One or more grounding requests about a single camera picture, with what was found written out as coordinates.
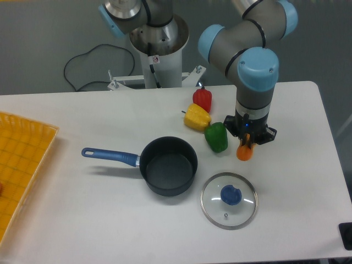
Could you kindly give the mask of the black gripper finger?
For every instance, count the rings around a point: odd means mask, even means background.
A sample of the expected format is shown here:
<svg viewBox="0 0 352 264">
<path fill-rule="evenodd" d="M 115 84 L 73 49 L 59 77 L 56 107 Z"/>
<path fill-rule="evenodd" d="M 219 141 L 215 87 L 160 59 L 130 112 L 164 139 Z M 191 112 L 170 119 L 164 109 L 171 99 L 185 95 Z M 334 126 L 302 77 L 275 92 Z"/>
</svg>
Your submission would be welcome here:
<svg viewBox="0 0 352 264">
<path fill-rule="evenodd" d="M 249 115 L 244 114 L 243 119 L 242 119 L 242 140 L 241 140 L 241 146 L 246 146 L 247 148 L 250 148 L 250 134 L 248 133 L 248 125 L 249 125 Z"/>
</svg>

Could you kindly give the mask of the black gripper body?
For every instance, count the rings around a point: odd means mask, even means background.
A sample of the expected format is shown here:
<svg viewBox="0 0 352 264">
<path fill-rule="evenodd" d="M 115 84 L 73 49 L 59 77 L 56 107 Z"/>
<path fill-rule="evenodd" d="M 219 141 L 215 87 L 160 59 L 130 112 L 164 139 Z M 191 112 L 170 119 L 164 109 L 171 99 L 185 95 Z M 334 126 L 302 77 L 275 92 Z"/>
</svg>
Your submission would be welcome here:
<svg viewBox="0 0 352 264">
<path fill-rule="evenodd" d="M 267 125 L 268 114 L 260 119 L 250 119 L 247 132 L 251 136 L 251 141 L 255 144 L 262 145 L 271 142 L 277 135 L 277 130 Z M 234 136 L 242 139 L 242 121 L 240 114 L 235 116 L 226 116 L 223 124 L 225 128 Z"/>
</svg>

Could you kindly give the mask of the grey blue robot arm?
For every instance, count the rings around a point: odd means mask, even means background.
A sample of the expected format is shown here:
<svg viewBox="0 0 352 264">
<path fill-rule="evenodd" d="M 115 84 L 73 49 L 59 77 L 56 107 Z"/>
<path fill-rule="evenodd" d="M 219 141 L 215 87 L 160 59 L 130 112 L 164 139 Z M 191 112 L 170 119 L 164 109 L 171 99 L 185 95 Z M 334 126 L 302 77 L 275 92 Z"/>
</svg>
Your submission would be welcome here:
<svg viewBox="0 0 352 264">
<path fill-rule="evenodd" d="M 225 128 L 240 141 L 240 150 L 274 140 L 276 130 L 267 118 L 278 81 L 279 61 L 267 48 L 292 33 L 298 23 L 288 1 L 234 1 L 241 22 L 230 29 L 214 24 L 201 34 L 197 49 L 237 89 L 234 115 Z M 129 36 L 140 53 L 147 88 L 179 87 L 182 50 L 188 42 L 185 21 L 172 1 L 105 1 L 98 8 L 111 33 Z"/>
</svg>

